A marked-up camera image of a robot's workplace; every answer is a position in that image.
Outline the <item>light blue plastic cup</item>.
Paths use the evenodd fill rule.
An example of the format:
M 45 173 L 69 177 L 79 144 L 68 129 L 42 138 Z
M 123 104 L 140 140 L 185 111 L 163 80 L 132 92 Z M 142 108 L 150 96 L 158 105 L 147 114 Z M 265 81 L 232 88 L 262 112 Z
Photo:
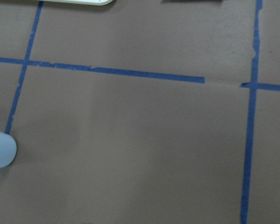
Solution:
M 0 132 L 0 168 L 8 166 L 15 158 L 17 145 L 12 136 Z

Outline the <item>grey folded cloth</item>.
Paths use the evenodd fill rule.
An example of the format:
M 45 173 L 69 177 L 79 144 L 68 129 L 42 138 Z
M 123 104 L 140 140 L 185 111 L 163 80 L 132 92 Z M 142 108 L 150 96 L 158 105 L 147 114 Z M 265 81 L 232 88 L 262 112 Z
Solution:
M 173 3 L 173 2 L 222 2 L 223 0 L 162 0 L 162 3 Z

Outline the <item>cream bear serving tray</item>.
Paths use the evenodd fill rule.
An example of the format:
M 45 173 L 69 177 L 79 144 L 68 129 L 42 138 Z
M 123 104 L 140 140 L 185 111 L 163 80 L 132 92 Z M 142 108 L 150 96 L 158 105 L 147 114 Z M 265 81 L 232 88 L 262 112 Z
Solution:
M 43 0 L 43 1 L 69 3 L 69 4 L 94 5 L 94 6 L 104 6 L 113 2 L 113 0 Z

